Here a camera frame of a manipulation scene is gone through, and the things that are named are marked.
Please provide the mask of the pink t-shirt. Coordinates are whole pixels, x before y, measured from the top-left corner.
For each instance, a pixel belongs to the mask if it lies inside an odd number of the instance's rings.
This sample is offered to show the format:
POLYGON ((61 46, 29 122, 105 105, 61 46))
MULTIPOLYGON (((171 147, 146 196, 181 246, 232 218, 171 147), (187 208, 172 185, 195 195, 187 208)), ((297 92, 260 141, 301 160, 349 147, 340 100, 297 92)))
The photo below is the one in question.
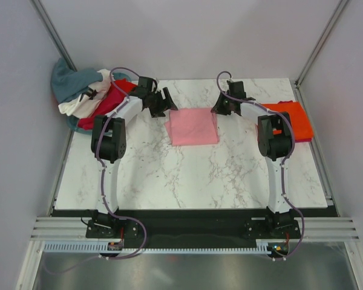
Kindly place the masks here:
POLYGON ((211 108, 171 111, 165 128, 173 146, 214 145, 220 140, 217 115, 211 108))

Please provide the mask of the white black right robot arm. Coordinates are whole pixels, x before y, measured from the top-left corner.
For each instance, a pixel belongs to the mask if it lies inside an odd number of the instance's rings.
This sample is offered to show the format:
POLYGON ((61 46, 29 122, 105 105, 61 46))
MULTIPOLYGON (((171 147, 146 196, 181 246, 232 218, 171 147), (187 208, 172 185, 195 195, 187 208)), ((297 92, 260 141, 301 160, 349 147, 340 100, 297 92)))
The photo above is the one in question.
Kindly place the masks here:
POLYGON ((248 97, 242 81, 227 80, 226 83, 228 90, 220 90, 211 112, 220 115, 234 112, 255 123, 258 149, 267 164, 269 200, 265 221, 258 221, 257 225, 270 237, 300 237, 299 225, 285 188, 286 160, 291 156, 294 144, 289 114, 268 109, 248 97))

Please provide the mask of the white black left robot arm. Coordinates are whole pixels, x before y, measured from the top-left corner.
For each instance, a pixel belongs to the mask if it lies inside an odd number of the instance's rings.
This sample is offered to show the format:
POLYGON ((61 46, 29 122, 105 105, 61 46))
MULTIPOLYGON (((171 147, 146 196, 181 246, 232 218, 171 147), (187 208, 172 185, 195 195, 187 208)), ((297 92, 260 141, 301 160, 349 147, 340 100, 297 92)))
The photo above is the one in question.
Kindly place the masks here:
POLYGON ((112 79, 112 86, 123 95, 123 100, 109 115, 94 118, 91 151, 100 162, 100 194, 97 208, 87 223, 89 239, 122 237, 121 231, 128 218, 118 216, 117 179, 121 159, 127 149, 126 126, 143 110, 148 109, 152 118, 164 117, 168 110, 176 111, 169 89, 158 89, 156 80, 139 77, 138 84, 124 90, 112 79))

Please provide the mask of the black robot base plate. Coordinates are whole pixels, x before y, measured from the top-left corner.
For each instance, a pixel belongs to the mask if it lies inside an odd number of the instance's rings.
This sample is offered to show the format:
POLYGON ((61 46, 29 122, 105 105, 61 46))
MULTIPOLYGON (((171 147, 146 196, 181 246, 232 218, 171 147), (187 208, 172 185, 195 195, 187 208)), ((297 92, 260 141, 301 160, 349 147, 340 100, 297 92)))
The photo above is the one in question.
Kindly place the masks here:
MULTIPOLYGON (((87 226, 93 210, 55 210, 54 218, 79 218, 87 226)), ((303 208, 293 211, 301 233, 301 218, 335 218, 336 208, 303 208)), ((271 237, 258 221, 265 221, 266 209, 241 210, 120 210, 128 220, 121 231, 130 248, 252 246, 258 239, 290 240, 299 237, 271 237)))

